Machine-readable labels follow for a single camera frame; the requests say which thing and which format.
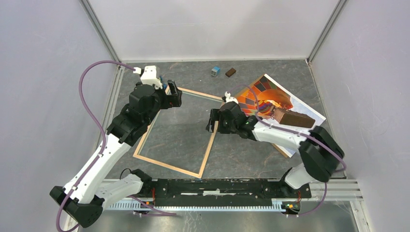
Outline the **light wooden picture frame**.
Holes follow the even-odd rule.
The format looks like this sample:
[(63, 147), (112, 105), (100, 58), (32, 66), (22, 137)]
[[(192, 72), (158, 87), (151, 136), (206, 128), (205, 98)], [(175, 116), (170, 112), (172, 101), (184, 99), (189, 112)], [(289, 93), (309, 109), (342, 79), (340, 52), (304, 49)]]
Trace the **light wooden picture frame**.
[(142, 136), (134, 158), (182, 174), (201, 178), (215, 133), (205, 129), (211, 109), (222, 99), (182, 88), (182, 105), (161, 110)]

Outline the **blue white cube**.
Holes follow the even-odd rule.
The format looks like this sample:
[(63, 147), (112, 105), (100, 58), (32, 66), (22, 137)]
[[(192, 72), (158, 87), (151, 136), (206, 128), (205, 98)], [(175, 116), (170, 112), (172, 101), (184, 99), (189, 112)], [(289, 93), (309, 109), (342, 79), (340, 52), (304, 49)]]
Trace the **blue white cube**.
[(211, 69), (211, 76), (218, 76), (219, 73), (220, 73), (220, 67), (215, 66)]

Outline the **left floor aluminium rail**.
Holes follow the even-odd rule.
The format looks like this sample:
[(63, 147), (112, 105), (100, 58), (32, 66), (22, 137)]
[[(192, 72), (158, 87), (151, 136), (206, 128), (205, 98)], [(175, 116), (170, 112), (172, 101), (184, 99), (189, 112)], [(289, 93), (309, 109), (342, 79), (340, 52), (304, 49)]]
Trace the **left floor aluminium rail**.
[(112, 78), (111, 88), (108, 92), (108, 99), (105, 106), (104, 116), (100, 120), (100, 124), (104, 130), (108, 128), (114, 118), (116, 103), (125, 70), (126, 68), (123, 66), (116, 66), (115, 75)]

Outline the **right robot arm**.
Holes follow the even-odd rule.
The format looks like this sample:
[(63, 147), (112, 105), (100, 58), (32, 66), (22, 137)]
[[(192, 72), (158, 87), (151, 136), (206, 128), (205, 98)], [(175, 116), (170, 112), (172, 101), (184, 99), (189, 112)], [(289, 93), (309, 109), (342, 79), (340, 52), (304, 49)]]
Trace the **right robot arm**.
[(328, 182), (334, 173), (339, 172), (339, 165), (346, 168), (344, 152), (323, 127), (305, 130), (271, 124), (259, 116), (246, 115), (239, 104), (233, 101), (223, 104), (219, 109), (211, 109), (205, 129), (276, 144), (299, 154), (301, 164), (284, 174), (279, 184), (279, 191), (285, 197), (292, 197), (304, 184)]

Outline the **left corner aluminium post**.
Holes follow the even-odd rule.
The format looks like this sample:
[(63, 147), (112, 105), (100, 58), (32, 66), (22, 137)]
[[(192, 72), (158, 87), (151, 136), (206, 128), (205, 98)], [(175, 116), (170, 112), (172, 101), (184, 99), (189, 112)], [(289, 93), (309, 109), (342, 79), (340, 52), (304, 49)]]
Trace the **left corner aluminium post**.
[(113, 47), (111, 41), (108, 38), (107, 33), (105, 32), (100, 20), (98, 19), (97, 14), (95, 13), (91, 3), (89, 0), (79, 0), (80, 4), (82, 5), (86, 15), (88, 16), (89, 20), (91, 21), (94, 29), (96, 30), (99, 38), (101, 39), (104, 47), (106, 48), (107, 52), (109, 53), (110, 57), (114, 61), (121, 62), (115, 48)]

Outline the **brown cardboard backing board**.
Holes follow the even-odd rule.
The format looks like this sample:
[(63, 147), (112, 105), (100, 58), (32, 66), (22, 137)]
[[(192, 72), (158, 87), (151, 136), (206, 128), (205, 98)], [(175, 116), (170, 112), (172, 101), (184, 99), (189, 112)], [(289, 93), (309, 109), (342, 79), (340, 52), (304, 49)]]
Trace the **brown cardboard backing board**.
[(283, 150), (281, 146), (278, 146), (276, 144), (272, 144), (272, 146), (280, 153), (282, 154), (284, 157), (286, 158), (290, 158), (291, 156), (289, 156), (288, 152), (286, 150)]

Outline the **right corner aluminium post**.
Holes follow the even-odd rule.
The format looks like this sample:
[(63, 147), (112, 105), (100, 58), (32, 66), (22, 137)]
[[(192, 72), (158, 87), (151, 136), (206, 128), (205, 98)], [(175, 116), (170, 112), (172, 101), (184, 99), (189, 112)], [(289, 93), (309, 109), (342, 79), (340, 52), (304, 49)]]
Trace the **right corner aluminium post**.
[(317, 38), (317, 40), (316, 40), (316, 42), (315, 42), (309, 56), (306, 59), (306, 62), (308, 64), (308, 66), (311, 66), (313, 60), (317, 56), (321, 46), (325, 42), (328, 34), (332, 30), (334, 24), (336, 23), (340, 13), (344, 9), (347, 2), (348, 2), (347, 0), (338, 0), (337, 1), (336, 6), (334, 7), (332, 13), (330, 14), (330, 16), (329, 16), (327, 22), (325, 23), (321, 33), (319, 34), (319, 37)]

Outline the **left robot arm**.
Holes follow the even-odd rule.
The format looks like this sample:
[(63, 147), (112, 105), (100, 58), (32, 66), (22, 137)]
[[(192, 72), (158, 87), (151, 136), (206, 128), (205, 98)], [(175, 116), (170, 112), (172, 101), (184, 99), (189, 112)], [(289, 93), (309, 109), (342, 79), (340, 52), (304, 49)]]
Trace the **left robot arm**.
[(153, 85), (138, 82), (129, 94), (129, 102), (113, 118), (100, 146), (74, 178), (64, 186), (55, 186), (50, 196), (78, 225), (87, 228), (112, 204), (138, 194), (148, 196), (152, 184), (133, 171), (125, 178), (105, 187), (100, 184), (116, 164), (147, 132), (161, 109), (180, 107), (182, 91), (173, 80), (167, 82), (170, 94)]

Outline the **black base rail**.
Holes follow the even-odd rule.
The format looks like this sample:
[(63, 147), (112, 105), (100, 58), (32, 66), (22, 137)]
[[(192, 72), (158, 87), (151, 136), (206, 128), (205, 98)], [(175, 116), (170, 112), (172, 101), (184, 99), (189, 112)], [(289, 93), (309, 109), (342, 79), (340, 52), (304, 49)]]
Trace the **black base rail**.
[(279, 179), (157, 179), (135, 194), (155, 206), (268, 206), (273, 199), (310, 199), (309, 184), (299, 189)]

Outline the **corner aluminium post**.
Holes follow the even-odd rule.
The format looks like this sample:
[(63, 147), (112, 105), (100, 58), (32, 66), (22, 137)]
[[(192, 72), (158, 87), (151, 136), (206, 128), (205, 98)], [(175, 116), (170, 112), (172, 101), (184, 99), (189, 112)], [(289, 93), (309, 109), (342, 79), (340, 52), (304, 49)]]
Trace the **corner aluminium post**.
[(104, 47), (106, 48), (107, 52), (109, 53), (110, 57), (114, 61), (121, 62), (115, 48), (113, 47), (111, 41), (108, 38), (107, 33), (105, 32), (100, 20), (98, 19), (97, 14), (95, 13), (91, 3), (89, 0), (79, 0), (80, 4), (82, 5), (86, 15), (88, 16), (89, 20), (91, 21), (94, 29), (96, 30), (99, 38), (101, 39)]
[(319, 34), (319, 37), (317, 38), (317, 40), (316, 40), (316, 42), (315, 42), (309, 56), (306, 59), (306, 62), (308, 64), (308, 66), (311, 66), (313, 60), (317, 56), (321, 46), (325, 42), (328, 34), (332, 30), (334, 24), (336, 23), (340, 13), (344, 9), (347, 2), (348, 2), (347, 0), (338, 0), (337, 1), (336, 6), (334, 7), (332, 13), (330, 14), (330, 16), (329, 16), (327, 22), (325, 23), (321, 33)]

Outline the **small brown block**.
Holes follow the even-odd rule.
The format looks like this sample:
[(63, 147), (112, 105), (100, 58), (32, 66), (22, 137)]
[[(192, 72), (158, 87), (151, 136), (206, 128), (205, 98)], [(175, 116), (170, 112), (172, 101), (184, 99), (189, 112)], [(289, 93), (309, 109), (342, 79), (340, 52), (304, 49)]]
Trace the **small brown block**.
[(229, 69), (229, 70), (225, 73), (225, 76), (231, 77), (231, 76), (234, 75), (235, 73), (236, 73), (236, 69), (235, 69), (235, 68), (231, 68), (231, 69)]

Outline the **aluminium base profile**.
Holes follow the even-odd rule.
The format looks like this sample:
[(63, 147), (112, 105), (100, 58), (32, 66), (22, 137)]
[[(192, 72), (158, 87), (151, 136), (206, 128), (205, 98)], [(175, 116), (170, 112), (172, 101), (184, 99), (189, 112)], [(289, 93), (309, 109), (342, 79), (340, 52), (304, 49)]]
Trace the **aluminium base profile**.
[[(312, 197), (307, 201), (319, 201), (324, 193), (324, 183), (311, 182), (309, 189)], [(327, 183), (326, 201), (363, 201), (359, 184), (355, 179), (331, 179)]]

